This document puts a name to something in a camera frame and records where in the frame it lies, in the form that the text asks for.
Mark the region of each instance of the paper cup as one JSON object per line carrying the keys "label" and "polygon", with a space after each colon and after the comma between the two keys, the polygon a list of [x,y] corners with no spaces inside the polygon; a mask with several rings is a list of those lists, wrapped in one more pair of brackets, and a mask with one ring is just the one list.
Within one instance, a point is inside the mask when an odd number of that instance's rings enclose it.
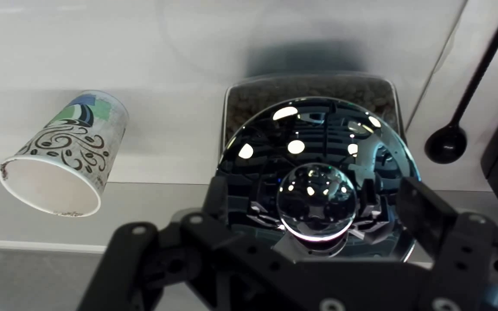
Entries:
{"label": "paper cup", "polygon": [[113,97],[84,92],[0,164],[0,181],[37,211],[89,216],[99,207],[125,123],[127,111]]}

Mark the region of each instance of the black spoon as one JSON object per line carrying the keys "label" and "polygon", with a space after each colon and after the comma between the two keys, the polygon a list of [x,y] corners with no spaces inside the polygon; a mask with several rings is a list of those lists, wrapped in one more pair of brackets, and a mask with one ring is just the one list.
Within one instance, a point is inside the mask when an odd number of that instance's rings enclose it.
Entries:
{"label": "black spoon", "polygon": [[471,95],[475,93],[475,88],[478,85],[478,81],[482,80],[483,73],[487,71],[494,54],[498,50],[498,29],[490,38],[490,43],[483,54],[483,57],[480,59],[454,114],[452,119],[449,121],[449,124],[445,124],[444,128],[438,128],[435,133],[431,133],[423,149],[425,154],[430,161],[438,162],[438,164],[447,164],[447,162],[454,162],[456,159],[459,159],[463,156],[463,152],[466,150],[466,133],[459,128],[459,119],[463,116],[463,112],[466,111]]}

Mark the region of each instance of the spoon handle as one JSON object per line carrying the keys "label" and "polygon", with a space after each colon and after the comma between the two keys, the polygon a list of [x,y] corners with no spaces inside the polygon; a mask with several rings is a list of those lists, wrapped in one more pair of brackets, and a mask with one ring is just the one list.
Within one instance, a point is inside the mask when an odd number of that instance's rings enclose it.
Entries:
{"label": "spoon handle", "polygon": [[495,31],[494,31],[494,35],[492,35],[492,38],[489,42],[489,47],[487,47],[483,57],[480,59],[480,62],[476,66],[476,69],[475,69],[475,73],[473,73],[473,76],[471,76],[471,80],[469,80],[469,83],[468,83],[468,86],[464,90],[456,111],[454,111],[452,119],[449,121],[449,124],[456,126],[459,123],[459,119],[461,119],[463,112],[466,111],[466,107],[468,107],[468,104],[469,104],[469,100],[471,100],[471,97],[473,97],[473,93],[476,90],[476,85],[482,80],[482,76],[485,74],[485,71],[487,71],[495,50],[498,50],[498,28],[495,28]]}

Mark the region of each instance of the patterned paper cup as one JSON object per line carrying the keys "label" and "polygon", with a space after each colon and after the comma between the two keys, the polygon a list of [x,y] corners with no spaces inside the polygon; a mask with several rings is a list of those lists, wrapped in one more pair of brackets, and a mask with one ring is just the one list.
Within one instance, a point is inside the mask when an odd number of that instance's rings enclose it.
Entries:
{"label": "patterned paper cup", "polygon": [[84,92],[0,164],[0,181],[37,211],[89,216],[99,207],[125,123],[127,111],[113,97]]}

